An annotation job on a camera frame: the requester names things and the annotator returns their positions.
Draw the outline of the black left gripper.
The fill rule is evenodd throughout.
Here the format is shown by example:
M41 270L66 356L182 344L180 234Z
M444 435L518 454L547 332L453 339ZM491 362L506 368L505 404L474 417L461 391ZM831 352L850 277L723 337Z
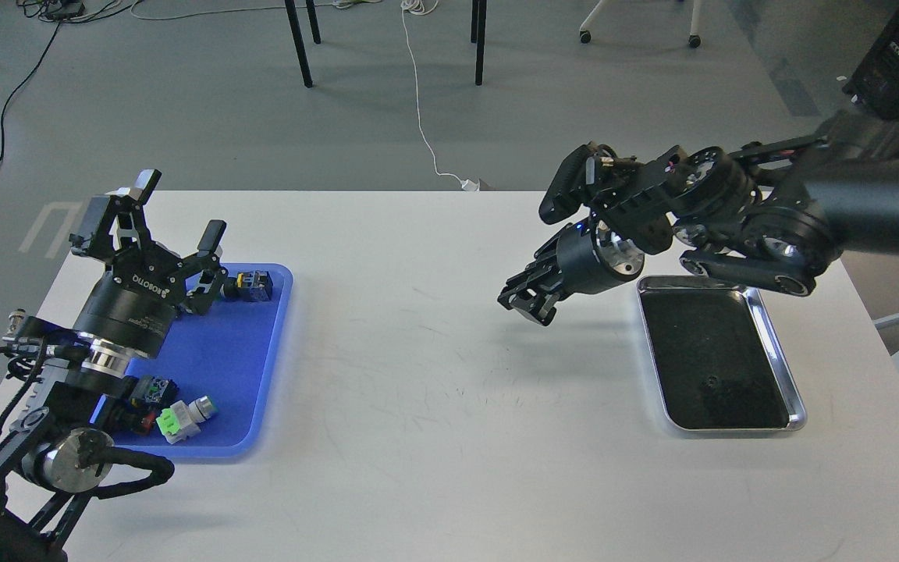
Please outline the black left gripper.
M74 331L147 358L159 354L179 314L209 312L227 277L220 262L226 221L210 220L197 252L185 258L152 239L144 207L161 177L144 169L133 186L91 198L69 238L71 254L105 264Z

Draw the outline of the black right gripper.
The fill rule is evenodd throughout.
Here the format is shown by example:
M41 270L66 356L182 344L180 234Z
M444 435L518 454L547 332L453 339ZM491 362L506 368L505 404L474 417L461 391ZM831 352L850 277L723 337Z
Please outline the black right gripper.
M552 324L561 297L597 294L639 277L645 252L595 222L568 223L504 282L497 302L542 326Z

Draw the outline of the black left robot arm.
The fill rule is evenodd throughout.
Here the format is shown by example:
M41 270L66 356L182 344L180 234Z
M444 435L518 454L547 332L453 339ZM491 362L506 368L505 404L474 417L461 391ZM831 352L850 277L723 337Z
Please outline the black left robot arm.
M0 346L0 561L64 561L92 499L160 486L167 458L114 444L105 430L136 357L156 357L179 313L204 315L227 271L227 224L211 220L187 256L155 241L145 205L160 180L93 197L71 251L105 267L72 328L15 310Z

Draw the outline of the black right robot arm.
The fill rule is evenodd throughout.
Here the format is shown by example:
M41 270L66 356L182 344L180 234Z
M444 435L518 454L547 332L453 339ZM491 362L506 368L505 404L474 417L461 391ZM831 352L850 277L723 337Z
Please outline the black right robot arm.
M807 296L845 251L899 255L899 123L838 112L806 136L675 145L649 162L589 142L561 162L538 214L561 229L497 302L540 325L572 295L634 281L674 241L693 275Z

